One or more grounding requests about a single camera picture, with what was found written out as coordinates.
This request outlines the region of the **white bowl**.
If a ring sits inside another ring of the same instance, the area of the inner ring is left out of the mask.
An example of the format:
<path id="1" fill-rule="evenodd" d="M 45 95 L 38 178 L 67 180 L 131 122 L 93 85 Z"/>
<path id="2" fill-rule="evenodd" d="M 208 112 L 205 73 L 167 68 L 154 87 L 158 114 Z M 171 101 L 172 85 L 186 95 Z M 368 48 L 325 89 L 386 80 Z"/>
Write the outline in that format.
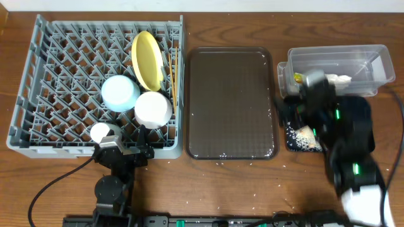
<path id="1" fill-rule="evenodd" d="M 158 129 L 172 116 L 172 105 L 161 93 L 148 91 L 139 96 L 134 107 L 136 121 L 147 129 Z"/>

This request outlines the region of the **green orange snack wrapper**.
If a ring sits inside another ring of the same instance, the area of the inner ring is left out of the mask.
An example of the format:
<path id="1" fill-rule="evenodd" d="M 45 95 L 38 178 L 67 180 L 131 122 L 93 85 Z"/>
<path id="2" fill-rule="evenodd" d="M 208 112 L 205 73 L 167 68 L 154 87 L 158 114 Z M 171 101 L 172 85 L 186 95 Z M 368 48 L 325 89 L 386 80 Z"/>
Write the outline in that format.
<path id="1" fill-rule="evenodd" d="M 304 75 L 301 73 L 294 73 L 294 79 L 296 83 L 303 83 Z"/>

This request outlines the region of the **white cup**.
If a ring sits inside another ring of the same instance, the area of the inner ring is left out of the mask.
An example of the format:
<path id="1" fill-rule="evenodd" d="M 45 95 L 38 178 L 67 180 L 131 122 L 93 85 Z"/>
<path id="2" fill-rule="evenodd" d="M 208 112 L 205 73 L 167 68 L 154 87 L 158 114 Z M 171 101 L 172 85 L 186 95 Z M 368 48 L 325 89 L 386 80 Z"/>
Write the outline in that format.
<path id="1" fill-rule="evenodd" d="M 95 141 L 99 144 L 103 137 L 107 136 L 110 131 L 114 132 L 114 135 L 122 137 L 121 128 L 108 123 L 99 122 L 94 124 L 90 129 L 90 137 L 92 141 Z"/>

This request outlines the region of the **light blue bowl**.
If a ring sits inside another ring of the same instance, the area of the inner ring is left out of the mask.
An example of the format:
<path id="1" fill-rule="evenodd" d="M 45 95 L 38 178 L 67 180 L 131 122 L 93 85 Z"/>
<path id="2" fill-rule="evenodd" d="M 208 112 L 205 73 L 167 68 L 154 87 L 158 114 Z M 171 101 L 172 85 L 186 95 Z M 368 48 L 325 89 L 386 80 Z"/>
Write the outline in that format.
<path id="1" fill-rule="evenodd" d="M 105 106 L 114 112 L 126 112 L 134 108 L 140 95 L 139 86 L 123 75 L 115 75 L 106 79 L 101 89 Z"/>

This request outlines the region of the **yellow plate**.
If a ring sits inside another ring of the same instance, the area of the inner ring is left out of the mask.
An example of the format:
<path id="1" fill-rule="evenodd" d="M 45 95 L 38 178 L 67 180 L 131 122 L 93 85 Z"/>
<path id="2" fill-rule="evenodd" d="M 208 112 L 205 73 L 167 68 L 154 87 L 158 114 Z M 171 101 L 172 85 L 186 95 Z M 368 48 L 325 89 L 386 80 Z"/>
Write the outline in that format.
<path id="1" fill-rule="evenodd" d="M 158 91 L 163 81 L 162 53 L 154 36 L 142 31 L 135 36 L 131 47 L 131 60 L 135 76 L 144 89 Z"/>

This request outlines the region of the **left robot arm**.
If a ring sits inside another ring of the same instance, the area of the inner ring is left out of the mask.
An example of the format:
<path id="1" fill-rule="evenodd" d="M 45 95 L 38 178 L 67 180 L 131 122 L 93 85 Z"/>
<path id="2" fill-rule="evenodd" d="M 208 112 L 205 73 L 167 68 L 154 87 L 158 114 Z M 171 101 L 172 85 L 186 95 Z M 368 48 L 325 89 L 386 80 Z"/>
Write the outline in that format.
<path id="1" fill-rule="evenodd" d="M 111 170 L 95 185 L 97 198 L 92 226 L 134 226 L 136 219 L 131 214 L 131 200 L 135 169 L 148 165 L 155 152 L 141 125 L 138 140 L 133 150 L 126 148 L 121 132 L 113 125 L 99 123 L 91 131 L 97 143 L 92 154 L 94 162 Z"/>

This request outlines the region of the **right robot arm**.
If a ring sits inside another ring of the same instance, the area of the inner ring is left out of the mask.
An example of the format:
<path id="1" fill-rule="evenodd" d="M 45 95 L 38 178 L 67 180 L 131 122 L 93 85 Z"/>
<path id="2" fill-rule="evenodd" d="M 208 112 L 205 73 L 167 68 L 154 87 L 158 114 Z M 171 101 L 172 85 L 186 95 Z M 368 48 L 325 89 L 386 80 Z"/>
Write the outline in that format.
<path id="1" fill-rule="evenodd" d="M 351 222 L 394 226 L 388 187 L 371 153 L 371 108 L 361 96 L 338 96 L 327 79 L 276 100 L 281 124 L 308 127 L 324 154 L 328 180 Z"/>

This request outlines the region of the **grey plastic dishwasher rack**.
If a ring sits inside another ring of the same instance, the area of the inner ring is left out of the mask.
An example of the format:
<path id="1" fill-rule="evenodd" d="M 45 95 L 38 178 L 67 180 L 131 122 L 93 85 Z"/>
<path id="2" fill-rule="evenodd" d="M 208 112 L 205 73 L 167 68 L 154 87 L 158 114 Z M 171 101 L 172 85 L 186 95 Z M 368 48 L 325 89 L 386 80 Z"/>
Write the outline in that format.
<path id="1" fill-rule="evenodd" d="M 101 97 L 102 83 L 121 74 L 135 79 L 132 42 L 150 32 L 162 53 L 160 92 L 173 104 L 169 57 L 175 72 L 178 48 L 177 107 L 167 124 L 147 132 L 157 159 L 182 154 L 186 27 L 178 21 L 47 21 L 37 16 L 17 94 L 6 144 L 29 158 L 91 156 L 93 124 L 121 128 L 126 147 L 136 146 L 139 133 L 134 111 L 116 113 Z"/>

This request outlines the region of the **black rectangular tray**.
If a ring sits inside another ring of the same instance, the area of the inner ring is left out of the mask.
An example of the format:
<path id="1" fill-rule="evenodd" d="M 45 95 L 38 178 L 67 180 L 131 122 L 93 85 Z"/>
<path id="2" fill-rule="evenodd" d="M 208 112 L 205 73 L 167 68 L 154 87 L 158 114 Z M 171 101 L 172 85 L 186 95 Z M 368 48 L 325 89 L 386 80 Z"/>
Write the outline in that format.
<path id="1" fill-rule="evenodd" d="M 338 96 L 336 109 L 333 113 L 334 118 L 330 124 L 308 126 L 322 147 L 322 152 L 331 149 L 340 138 L 346 142 L 345 152 L 371 153 L 374 151 L 371 108 L 366 99 L 360 96 Z M 291 126 L 285 118 L 283 123 L 286 133 L 288 127 L 295 131 L 305 127 Z"/>

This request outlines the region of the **pile of rice scraps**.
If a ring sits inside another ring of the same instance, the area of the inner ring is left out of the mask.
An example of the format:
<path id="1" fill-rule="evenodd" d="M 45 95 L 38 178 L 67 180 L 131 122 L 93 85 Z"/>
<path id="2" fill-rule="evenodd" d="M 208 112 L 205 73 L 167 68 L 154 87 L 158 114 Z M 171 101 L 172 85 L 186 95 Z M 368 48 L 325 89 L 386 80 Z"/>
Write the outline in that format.
<path id="1" fill-rule="evenodd" d="M 312 129 L 308 126 L 293 130 L 287 128 L 286 133 L 287 147 L 291 151 L 296 152 L 322 152 L 322 147 L 316 141 Z"/>

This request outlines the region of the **clear plastic bin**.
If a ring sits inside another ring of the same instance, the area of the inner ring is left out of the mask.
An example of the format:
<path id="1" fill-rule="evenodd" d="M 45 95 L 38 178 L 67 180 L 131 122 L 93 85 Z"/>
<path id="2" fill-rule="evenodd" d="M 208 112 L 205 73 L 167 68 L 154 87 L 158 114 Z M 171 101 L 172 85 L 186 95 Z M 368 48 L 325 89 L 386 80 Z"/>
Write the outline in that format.
<path id="1" fill-rule="evenodd" d="M 295 75 L 322 70 L 332 75 L 331 82 L 342 76 L 349 81 L 336 82 L 338 95 L 374 96 L 377 89 L 396 79 L 388 48 L 381 44 L 337 45 L 292 48 L 286 62 L 277 66 L 282 97 L 299 94 Z"/>

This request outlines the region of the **dark brown serving tray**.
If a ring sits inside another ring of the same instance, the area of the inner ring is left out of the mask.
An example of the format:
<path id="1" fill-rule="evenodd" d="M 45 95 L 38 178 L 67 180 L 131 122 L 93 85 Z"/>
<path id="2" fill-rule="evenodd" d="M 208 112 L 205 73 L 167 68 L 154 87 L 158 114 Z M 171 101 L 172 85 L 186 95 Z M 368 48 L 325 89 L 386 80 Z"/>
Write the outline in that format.
<path id="1" fill-rule="evenodd" d="M 279 150 L 272 58 L 263 47 L 198 47 L 186 66 L 186 151 L 270 160 Z"/>

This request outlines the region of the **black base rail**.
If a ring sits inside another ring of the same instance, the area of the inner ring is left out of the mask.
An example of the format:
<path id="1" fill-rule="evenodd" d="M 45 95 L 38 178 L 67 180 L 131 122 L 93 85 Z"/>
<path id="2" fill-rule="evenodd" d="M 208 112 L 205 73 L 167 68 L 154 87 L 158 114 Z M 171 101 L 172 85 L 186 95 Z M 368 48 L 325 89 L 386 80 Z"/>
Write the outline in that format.
<path id="1" fill-rule="evenodd" d="M 277 212 L 271 217 L 170 217 L 170 216 L 107 216 L 94 213 L 93 216 L 71 216 L 62 221 L 62 227 L 221 227 L 221 226 L 343 226 L 343 220 L 332 211 L 308 215 Z"/>

